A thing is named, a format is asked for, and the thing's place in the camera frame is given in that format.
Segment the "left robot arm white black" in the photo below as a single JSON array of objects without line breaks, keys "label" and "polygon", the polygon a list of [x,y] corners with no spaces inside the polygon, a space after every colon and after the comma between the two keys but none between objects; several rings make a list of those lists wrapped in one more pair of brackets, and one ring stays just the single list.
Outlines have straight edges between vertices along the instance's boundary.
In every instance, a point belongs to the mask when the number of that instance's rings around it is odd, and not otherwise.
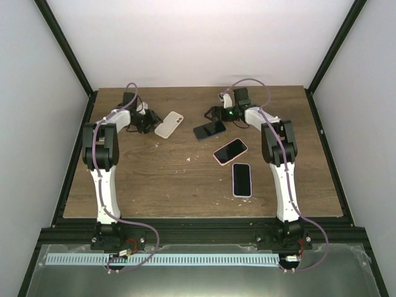
[{"label": "left robot arm white black", "polygon": [[161,119],[134,92],[125,91],[123,100],[110,114],[82,130],[82,160],[89,170],[97,199],[94,249],[118,250],[127,243],[116,195],[116,167],[119,162],[118,133],[134,126],[147,134]]}]

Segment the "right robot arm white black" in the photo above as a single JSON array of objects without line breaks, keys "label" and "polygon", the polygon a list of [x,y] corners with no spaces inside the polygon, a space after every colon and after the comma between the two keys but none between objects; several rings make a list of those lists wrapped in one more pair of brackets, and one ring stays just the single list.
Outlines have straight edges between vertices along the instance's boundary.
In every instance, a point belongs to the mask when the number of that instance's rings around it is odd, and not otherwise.
[{"label": "right robot arm white black", "polygon": [[295,161],[298,154],[292,122],[272,116],[263,106],[251,103],[246,87],[219,94],[221,106],[213,106],[207,119],[241,120],[261,133],[264,161],[269,164],[277,197],[277,224],[273,231],[278,247],[289,249],[304,236],[303,216],[298,206],[295,189]]}]

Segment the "beige phone case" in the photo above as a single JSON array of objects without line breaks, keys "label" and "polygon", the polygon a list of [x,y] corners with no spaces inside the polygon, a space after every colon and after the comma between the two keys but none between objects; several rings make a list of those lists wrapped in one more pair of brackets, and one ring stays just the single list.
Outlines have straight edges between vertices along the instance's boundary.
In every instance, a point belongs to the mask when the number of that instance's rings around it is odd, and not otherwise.
[{"label": "beige phone case", "polygon": [[172,135],[172,133],[174,133],[183,120],[183,115],[175,111],[171,111],[164,118],[163,122],[155,128],[154,133],[163,139],[167,139]]}]

